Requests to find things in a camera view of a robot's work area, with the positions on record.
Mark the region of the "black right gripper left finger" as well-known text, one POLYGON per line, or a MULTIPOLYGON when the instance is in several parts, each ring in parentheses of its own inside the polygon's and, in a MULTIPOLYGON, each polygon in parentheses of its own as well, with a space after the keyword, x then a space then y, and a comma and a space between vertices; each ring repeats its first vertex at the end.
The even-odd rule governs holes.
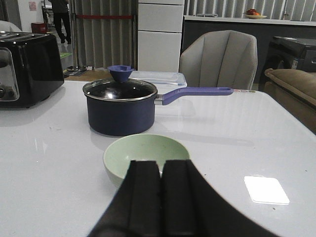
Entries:
POLYGON ((127 174, 89 237, 158 237, 160 173, 155 161, 131 161, 127 174))

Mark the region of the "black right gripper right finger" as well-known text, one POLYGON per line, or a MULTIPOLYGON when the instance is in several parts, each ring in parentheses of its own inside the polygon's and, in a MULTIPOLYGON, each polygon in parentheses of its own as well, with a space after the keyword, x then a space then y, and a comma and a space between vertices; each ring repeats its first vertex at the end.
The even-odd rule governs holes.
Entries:
POLYGON ((191 160, 168 160, 162 173, 164 237, 273 237, 221 197, 191 160))

